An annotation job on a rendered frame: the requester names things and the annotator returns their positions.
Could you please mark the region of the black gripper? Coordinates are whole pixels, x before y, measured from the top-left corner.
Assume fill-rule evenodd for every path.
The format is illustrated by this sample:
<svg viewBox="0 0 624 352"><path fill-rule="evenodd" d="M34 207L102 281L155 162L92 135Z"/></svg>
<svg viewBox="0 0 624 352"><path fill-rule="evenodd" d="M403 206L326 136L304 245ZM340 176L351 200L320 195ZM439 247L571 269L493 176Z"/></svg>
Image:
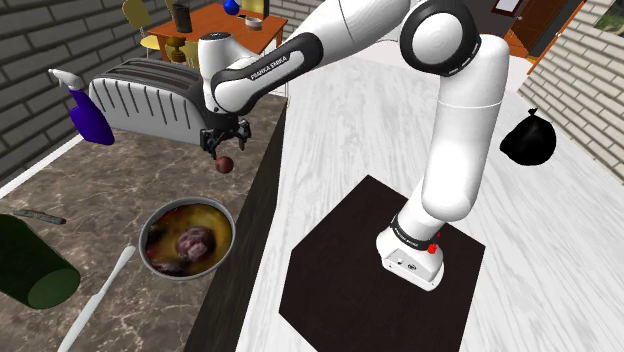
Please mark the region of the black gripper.
<svg viewBox="0 0 624 352"><path fill-rule="evenodd" d="M218 141L237 137L239 148L244 150L247 140L251 137L249 122L245 119L241 120L237 115L211 114L209 127L210 130L200 130L200 146L213 159L217 158Z"/></svg>

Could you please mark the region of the silver toaster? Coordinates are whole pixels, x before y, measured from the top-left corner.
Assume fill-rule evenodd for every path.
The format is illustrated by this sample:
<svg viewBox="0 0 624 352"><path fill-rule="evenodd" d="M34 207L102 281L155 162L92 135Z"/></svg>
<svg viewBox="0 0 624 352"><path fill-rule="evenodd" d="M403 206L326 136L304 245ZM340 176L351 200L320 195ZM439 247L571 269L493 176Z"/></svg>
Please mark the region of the silver toaster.
<svg viewBox="0 0 624 352"><path fill-rule="evenodd" d="M198 145L214 127L201 75L180 64L129 59L95 76L89 97L114 129Z"/></svg>

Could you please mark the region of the grey bowl with food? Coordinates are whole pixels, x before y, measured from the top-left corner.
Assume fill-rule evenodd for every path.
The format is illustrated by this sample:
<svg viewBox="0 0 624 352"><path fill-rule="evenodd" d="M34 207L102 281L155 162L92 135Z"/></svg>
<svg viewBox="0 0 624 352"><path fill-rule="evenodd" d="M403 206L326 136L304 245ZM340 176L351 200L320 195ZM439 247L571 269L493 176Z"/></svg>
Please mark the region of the grey bowl with food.
<svg viewBox="0 0 624 352"><path fill-rule="evenodd" d="M225 206L206 197L184 197L163 205L148 218L138 251L156 275L189 281L222 265L235 238L235 221Z"/></svg>

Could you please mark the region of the orange wooden table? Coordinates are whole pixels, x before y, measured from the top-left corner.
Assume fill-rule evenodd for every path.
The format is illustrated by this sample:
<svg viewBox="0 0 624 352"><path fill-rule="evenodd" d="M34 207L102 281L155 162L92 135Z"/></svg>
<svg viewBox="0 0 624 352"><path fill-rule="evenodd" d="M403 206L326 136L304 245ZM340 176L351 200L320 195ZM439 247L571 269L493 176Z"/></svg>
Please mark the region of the orange wooden table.
<svg viewBox="0 0 624 352"><path fill-rule="evenodd" d="M211 32L230 33L244 47L260 54L273 39L276 40L277 46L281 45L283 29L288 22L285 18L268 16L262 20L261 30L250 30L247 28L244 19L228 15L221 4L210 4L192 11L190 19L193 29L190 33L178 32L174 21L169 21L147 31L149 35L157 37L163 60L169 61L165 49L166 40L169 37L184 37L187 41L197 42L202 36Z"/></svg>

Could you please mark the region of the blue spray bottle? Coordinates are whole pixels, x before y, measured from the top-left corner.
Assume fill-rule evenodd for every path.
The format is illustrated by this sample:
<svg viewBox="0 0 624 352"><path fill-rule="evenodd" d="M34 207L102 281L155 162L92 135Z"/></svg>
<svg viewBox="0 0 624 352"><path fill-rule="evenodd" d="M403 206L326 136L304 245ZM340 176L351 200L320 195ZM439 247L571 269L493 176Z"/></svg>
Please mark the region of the blue spray bottle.
<svg viewBox="0 0 624 352"><path fill-rule="evenodd" d="M112 129L102 111L84 91L84 83L77 75L50 68L48 72L54 75L59 85L66 85L76 106L70 110L71 121L84 140L110 146L115 142Z"/></svg>

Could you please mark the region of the yellow chair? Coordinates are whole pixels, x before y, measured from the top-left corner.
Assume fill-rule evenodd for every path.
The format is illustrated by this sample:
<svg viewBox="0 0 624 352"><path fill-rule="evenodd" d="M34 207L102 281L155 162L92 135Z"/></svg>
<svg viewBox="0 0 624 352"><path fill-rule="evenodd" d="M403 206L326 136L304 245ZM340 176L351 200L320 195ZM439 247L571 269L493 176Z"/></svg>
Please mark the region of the yellow chair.
<svg viewBox="0 0 624 352"><path fill-rule="evenodd" d="M149 54L150 50L159 50L158 38L155 35L148 35L145 31L145 27L151 24L151 17L143 0L124 0L122 11L128 23L139 31L140 45L146 49L146 54Z"/></svg>

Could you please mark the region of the dark robot stand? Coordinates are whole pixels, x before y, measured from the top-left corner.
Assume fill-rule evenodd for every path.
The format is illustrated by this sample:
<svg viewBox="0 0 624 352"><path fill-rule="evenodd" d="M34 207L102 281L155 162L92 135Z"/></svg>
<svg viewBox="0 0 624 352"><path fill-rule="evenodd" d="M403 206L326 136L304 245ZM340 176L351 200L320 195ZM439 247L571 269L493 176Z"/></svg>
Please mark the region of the dark robot stand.
<svg viewBox="0 0 624 352"><path fill-rule="evenodd" d="M279 313L317 352L458 352L485 247L451 225L427 292L382 266L376 237L406 199L366 176L291 252Z"/></svg>

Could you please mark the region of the small dark grey stick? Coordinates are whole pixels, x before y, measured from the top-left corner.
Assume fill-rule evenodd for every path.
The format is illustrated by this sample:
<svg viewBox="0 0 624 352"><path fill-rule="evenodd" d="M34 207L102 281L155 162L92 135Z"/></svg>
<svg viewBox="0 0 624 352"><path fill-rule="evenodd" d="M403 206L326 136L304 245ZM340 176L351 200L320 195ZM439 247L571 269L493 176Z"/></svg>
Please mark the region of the small dark grey stick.
<svg viewBox="0 0 624 352"><path fill-rule="evenodd" d="M13 214L16 216L37 219L37 220L55 224L55 225L64 225L67 222L65 218L50 215L41 211L30 210L30 209L14 210Z"/></svg>

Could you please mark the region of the white knife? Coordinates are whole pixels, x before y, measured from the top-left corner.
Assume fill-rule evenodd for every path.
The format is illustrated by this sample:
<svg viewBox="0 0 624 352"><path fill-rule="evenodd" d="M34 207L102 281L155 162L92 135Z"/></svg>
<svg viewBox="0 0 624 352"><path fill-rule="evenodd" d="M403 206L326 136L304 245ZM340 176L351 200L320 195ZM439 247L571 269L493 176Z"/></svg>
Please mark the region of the white knife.
<svg viewBox="0 0 624 352"><path fill-rule="evenodd" d="M130 258L133 256L135 251L136 251L136 247L132 246L132 245L127 246L122 251L122 253L120 254L120 256L119 256L119 258L118 258L118 260L117 260L117 262L116 262L116 264L115 264L115 266L113 268L113 270L111 271L111 273L107 277L106 281L104 282L104 284L102 285L100 290L95 295L93 295L88 300L88 302L85 304L85 306L81 310L80 314L77 316L77 318L73 322L72 326L70 327L69 331L67 332L67 334L63 338L63 340L62 340L61 344L59 345L59 347L58 347L56 352L68 352L69 351L69 349L71 348L71 346L73 345L75 340L80 335L81 331L86 326L86 324L89 321L90 317L93 315L93 313L97 309L98 305L100 304L100 302L102 301L102 299L106 295L106 293L107 293L108 289L110 288L112 282L118 276L120 271L125 267L125 265L130 260Z"/></svg>

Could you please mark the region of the dark green cylinder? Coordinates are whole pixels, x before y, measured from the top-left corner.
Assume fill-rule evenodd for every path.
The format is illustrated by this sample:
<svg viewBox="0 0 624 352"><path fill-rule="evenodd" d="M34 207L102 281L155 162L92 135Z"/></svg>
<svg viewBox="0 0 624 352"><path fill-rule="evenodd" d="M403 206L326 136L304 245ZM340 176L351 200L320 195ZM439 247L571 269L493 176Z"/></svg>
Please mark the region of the dark green cylinder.
<svg viewBox="0 0 624 352"><path fill-rule="evenodd" d="M0 214L0 292L32 309L48 309L77 290L79 271L23 220Z"/></svg>

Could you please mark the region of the black garbage bag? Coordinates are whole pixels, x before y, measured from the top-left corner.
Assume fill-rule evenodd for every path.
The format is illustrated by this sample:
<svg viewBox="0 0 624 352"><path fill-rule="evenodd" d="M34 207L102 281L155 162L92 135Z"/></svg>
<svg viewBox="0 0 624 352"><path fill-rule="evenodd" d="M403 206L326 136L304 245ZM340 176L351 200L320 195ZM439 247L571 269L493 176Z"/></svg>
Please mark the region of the black garbage bag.
<svg viewBox="0 0 624 352"><path fill-rule="evenodd" d="M499 150L522 166L538 166L548 161L557 146L553 125L537 115L537 108L520 121L502 140Z"/></svg>

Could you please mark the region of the brown wooden door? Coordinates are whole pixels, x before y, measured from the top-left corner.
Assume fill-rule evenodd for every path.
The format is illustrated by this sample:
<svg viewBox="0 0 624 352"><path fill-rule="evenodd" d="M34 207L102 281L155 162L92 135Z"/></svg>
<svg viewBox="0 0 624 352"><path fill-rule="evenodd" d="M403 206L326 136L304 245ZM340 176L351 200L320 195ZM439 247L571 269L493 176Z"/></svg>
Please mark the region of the brown wooden door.
<svg viewBox="0 0 624 352"><path fill-rule="evenodd" d="M504 36L510 54L526 57L567 0L495 0L491 12L513 17L514 22Z"/></svg>

